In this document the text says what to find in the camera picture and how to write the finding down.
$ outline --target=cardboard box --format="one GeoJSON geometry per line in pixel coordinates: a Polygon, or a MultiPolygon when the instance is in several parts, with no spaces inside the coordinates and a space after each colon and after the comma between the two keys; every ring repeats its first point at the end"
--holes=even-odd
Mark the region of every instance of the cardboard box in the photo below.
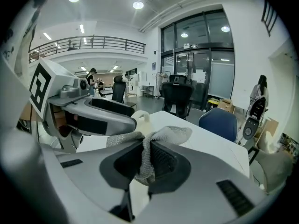
{"type": "Polygon", "coordinates": [[[235,107],[233,106],[233,102],[230,99],[221,100],[217,107],[230,113],[234,113],[235,109],[235,107]]]}

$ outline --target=cream colored object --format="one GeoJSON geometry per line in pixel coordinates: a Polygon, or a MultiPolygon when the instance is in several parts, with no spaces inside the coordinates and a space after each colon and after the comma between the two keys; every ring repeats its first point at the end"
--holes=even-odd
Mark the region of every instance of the cream colored object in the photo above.
{"type": "Polygon", "coordinates": [[[137,127],[135,131],[141,132],[144,136],[154,132],[154,127],[150,122],[150,114],[146,111],[138,110],[131,116],[131,118],[137,121],[137,127]]]}

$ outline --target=blue chair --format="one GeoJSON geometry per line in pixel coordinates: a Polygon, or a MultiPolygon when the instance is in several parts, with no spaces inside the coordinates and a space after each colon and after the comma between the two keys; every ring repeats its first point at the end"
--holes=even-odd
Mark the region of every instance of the blue chair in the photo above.
{"type": "Polygon", "coordinates": [[[238,136],[236,116],[220,108],[213,108],[201,116],[198,126],[232,142],[238,136]]]}

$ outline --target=mesh chair back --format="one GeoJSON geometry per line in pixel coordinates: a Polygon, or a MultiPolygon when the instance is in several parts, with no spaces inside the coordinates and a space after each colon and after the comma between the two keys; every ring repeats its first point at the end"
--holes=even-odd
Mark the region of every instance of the mesh chair back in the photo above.
{"type": "Polygon", "coordinates": [[[198,126],[232,142],[238,135],[236,116],[220,108],[213,108],[201,116],[198,126]]]}
{"type": "Polygon", "coordinates": [[[186,118],[193,87],[189,84],[165,82],[162,84],[162,90],[164,94],[162,110],[170,113],[172,105],[176,105],[176,115],[182,119],[186,118]]]}
{"type": "Polygon", "coordinates": [[[112,100],[123,103],[123,95],[126,90],[126,82],[123,81],[122,76],[116,76],[113,79],[113,94],[112,100]]]}
{"type": "Polygon", "coordinates": [[[183,75],[170,75],[169,82],[175,83],[175,84],[186,84],[187,77],[183,76],[183,75]]]}

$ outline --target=yellow object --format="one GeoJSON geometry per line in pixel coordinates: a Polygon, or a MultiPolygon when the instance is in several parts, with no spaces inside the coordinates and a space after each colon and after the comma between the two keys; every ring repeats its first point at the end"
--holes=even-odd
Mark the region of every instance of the yellow object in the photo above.
{"type": "Polygon", "coordinates": [[[219,101],[216,100],[209,99],[208,102],[214,105],[219,105],[219,101]]]}

